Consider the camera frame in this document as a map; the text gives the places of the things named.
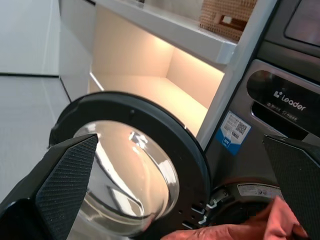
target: sticker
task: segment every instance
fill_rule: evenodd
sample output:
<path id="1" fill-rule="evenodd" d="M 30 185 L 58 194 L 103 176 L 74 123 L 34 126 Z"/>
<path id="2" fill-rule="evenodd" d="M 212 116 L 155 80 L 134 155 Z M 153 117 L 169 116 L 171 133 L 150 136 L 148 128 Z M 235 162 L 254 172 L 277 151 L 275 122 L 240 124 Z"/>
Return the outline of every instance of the sticker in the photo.
<path id="1" fill-rule="evenodd" d="M 218 129 L 215 138 L 225 146 L 229 152 L 236 155 L 250 129 L 251 126 L 249 124 L 229 111 L 221 127 Z"/>
<path id="2" fill-rule="evenodd" d="M 281 190 L 277 186 L 260 184 L 260 183 L 244 183 L 238 184 L 238 191 L 241 196 L 262 196 L 274 199 L 276 196 L 284 198 Z"/>

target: wall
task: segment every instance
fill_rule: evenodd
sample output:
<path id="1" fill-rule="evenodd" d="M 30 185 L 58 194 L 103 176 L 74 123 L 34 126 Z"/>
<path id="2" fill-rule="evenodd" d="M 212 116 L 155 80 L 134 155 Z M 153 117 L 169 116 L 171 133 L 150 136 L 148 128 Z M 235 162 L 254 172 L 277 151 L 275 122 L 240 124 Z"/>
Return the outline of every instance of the wall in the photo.
<path id="1" fill-rule="evenodd" d="M 204 0 L 144 0 L 144 3 L 198 21 L 201 15 L 203 1 Z"/>
<path id="2" fill-rule="evenodd" d="M 224 73 L 175 48 L 166 78 L 205 108 L 209 108 Z"/>
<path id="3" fill-rule="evenodd" d="M 96 74 L 165 77 L 174 47 L 104 7 L 97 8 Z"/>
<path id="4" fill-rule="evenodd" d="M 0 22 L 0 73 L 58 75 L 58 0 L 1 1 Z"/>

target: black object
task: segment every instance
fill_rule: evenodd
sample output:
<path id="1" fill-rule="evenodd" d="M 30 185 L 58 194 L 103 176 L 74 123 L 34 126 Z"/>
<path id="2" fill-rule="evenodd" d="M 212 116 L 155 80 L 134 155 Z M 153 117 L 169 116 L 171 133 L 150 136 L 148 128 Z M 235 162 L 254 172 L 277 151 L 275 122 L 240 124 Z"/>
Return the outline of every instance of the black object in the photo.
<path id="1" fill-rule="evenodd" d="M 263 142 L 284 200 L 309 237 L 320 239 L 320 147 L 275 135 Z"/>
<path id="2" fill-rule="evenodd" d="M 65 240 L 85 197 L 98 138 L 51 147 L 0 204 L 1 239 Z"/>
<path id="3" fill-rule="evenodd" d="M 286 123 L 281 128 L 290 125 L 287 123 L 289 121 L 320 137 L 320 126 L 318 125 L 320 99 L 319 93 L 315 92 L 318 90 L 316 87 L 312 91 L 266 70 L 254 72 L 249 77 L 246 87 L 252 99 L 286 119 Z M 280 132 L 294 135 L 299 131 L 297 129 L 298 127 L 294 130 L 288 129 L 287 132 Z"/>
<path id="4" fill-rule="evenodd" d="M 160 239 L 185 229 L 183 222 L 198 224 L 204 212 L 198 209 L 205 208 L 211 191 L 208 163 L 193 135 L 161 106 L 122 92 L 97 92 L 80 97 L 59 116 L 51 130 L 49 145 L 72 138 L 84 125 L 102 120 L 127 124 L 152 138 L 168 155 L 179 177 L 179 196 L 173 209 L 138 238 Z"/>

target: pink fabric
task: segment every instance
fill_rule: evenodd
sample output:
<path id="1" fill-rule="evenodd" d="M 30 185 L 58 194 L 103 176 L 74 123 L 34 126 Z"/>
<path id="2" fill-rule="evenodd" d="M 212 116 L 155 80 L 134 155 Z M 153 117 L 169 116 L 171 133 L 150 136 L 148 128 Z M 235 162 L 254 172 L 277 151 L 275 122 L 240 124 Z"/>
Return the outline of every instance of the pink fabric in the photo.
<path id="1" fill-rule="evenodd" d="M 244 224 L 181 230 L 161 240 L 294 240 L 292 232 L 307 237 L 288 204 L 276 197 L 265 210 Z"/>

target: washing machine door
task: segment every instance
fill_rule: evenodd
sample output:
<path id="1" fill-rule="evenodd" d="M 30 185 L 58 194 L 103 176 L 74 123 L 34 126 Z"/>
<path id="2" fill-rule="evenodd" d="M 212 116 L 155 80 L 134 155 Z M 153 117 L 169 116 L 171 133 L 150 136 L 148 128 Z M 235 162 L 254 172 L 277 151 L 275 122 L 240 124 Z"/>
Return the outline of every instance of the washing machine door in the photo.
<path id="1" fill-rule="evenodd" d="M 211 189 L 207 161 L 168 111 L 131 94 L 89 94 L 63 110 L 49 145 L 88 133 L 99 142 L 77 234 L 159 239 L 203 218 Z"/>

